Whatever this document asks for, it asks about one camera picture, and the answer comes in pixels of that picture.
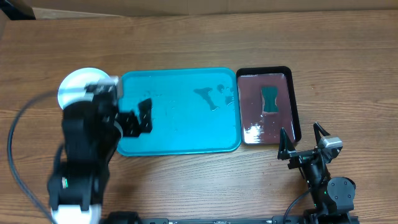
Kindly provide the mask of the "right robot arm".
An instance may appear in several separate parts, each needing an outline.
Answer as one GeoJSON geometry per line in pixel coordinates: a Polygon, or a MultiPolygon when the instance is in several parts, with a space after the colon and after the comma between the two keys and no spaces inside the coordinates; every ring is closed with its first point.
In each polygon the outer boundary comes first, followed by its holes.
{"type": "Polygon", "coordinates": [[[347,177],[331,177],[327,164],[337,158],[343,141],[330,135],[319,123],[313,124],[316,145],[307,151],[296,151],[284,128],[280,130],[277,158],[288,160],[289,169],[298,169],[308,189],[298,196],[286,209],[282,223],[358,223],[358,217],[349,213],[354,210],[356,184],[347,177]],[[301,216],[290,216],[292,208],[310,195],[314,208],[301,216]]]}

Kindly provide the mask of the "black tray with red liquid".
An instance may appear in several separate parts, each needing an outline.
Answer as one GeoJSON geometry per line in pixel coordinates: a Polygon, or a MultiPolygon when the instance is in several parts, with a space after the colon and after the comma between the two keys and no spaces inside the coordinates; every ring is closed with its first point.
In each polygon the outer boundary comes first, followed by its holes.
{"type": "Polygon", "coordinates": [[[236,72],[239,91],[242,140],[247,145],[278,144],[284,128],[292,142],[301,140],[299,114],[292,72],[289,67],[240,68],[236,72]],[[261,88],[276,86],[276,113],[263,112],[261,88]]]}

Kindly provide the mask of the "teal plastic tray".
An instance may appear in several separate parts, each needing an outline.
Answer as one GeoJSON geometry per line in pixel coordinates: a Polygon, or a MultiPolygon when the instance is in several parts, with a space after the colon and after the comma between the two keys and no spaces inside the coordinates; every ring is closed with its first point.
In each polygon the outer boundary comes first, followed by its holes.
{"type": "Polygon", "coordinates": [[[231,152],[241,144],[235,73],[224,67],[145,70],[121,77],[122,112],[152,100],[152,131],[123,137],[123,156],[166,156],[231,152]]]}

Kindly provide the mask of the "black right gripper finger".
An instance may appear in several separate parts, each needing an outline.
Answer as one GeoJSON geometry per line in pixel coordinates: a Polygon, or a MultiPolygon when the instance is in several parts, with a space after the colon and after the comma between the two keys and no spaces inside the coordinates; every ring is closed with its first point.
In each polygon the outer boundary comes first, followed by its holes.
{"type": "Polygon", "coordinates": [[[314,130],[316,142],[319,142],[322,137],[330,135],[330,133],[328,133],[325,129],[323,129],[322,126],[318,122],[315,122],[313,124],[313,130],[314,130]]]}
{"type": "Polygon", "coordinates": [[[295,153],[295,148],[284,128],[280,129],[280,141],[278,150],[278,159],[290,159],[292,153],[295,153]]]}

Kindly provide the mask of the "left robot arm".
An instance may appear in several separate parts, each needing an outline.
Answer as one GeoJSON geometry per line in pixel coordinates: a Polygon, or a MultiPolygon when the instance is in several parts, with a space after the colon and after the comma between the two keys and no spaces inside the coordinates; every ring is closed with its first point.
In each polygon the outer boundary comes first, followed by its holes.
{"type": "Polygon", "coordinates": [[[123,113],[112,94],[78,99],[63,109],[61,160],[57,152],[47,190],[53,223],[100,223],[109,162],[119,141],[152,131],[152,100],[138,104],[139,112],[123,113]]]}

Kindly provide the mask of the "cardboard sheet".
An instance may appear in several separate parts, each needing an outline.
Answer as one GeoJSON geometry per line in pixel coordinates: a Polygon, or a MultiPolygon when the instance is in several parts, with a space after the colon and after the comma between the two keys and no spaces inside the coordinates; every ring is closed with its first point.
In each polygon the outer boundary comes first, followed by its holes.
{"type": "Polygon", "coordinates": [[[397,9],[397,0],[30,0],[33,9],[115,16],[397,9]]]}

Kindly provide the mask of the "light blue plate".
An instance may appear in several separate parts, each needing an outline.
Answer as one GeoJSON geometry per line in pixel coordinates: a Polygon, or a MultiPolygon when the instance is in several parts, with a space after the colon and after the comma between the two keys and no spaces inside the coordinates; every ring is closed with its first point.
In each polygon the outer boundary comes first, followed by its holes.
{"type": "Polygon", "coordinates": [[[59,106],[64,109],[72,101],[84,98],[86,95],[85,87],[88,84],[110,78],[106,72],[93,67],[80,68],[71,72],[58,88],[57,100],[59,106]]]}

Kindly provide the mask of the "green sponge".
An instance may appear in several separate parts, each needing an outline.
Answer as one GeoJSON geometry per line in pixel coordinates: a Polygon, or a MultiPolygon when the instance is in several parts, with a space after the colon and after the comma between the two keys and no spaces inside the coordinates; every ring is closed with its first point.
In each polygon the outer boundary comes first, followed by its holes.
{"type": "Polygon", "coordinates": [[[278,89],[276,86],[264,86],[261,88],[263,100],[263,112],[276,113],[279,111],[276,105],[278,89]]]}

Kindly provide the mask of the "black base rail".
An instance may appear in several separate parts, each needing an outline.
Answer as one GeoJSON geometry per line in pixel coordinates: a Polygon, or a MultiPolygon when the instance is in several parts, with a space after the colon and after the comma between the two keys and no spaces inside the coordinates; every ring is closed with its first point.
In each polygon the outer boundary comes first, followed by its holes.
{"type": "MultiPolygon", "coordinates": [[[[102,219],[100,223],[128,223],[128,221],[107,221],[106,219],[102,219]]],[[[304,218],[301,216],[289,216],[286,218],[286,221],[283,221],[283,215],[273,216],[272,218],[232,218],[232,219],[186,219],[186,220],[169,220],[167,218],[143,218],[138,221],[133,221],[132,223],[142,223],[142,224],[304,224],[310,223],[304,221],[304,218]]],[[[324,221],[321,220],[319,223],[352,223],[352,224],[360,224],[358,217],[351,217],[351,221],[348,220],[336,220],[336,221],[324,221]]]]}

